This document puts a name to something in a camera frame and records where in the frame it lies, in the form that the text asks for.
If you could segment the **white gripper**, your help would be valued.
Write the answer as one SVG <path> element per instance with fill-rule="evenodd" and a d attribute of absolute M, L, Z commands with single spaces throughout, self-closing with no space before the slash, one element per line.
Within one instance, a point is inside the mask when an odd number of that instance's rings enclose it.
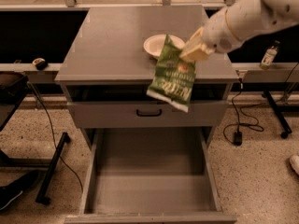
<path fill-rule="evenodd" d="M 229 28 L 227 10 L 227 7 L 221 9 L 209 18 L 204 27 L 198 28 L 179 54 L 181 60 L 188 63 L 203 61 L 215 51 L 229 53 L 242 45 Z"/>

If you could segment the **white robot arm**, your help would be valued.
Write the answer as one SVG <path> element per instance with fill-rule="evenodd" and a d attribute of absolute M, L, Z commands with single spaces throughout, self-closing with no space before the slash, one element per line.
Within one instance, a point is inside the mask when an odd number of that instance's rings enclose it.
<path fill-rule="evenodd" d="M 179 57 L 206 60 L 229 53 L 258 35 L 272 34 L 299 22 L 299 0 L 239 0 L 212 15 L 189 39 Z"/>

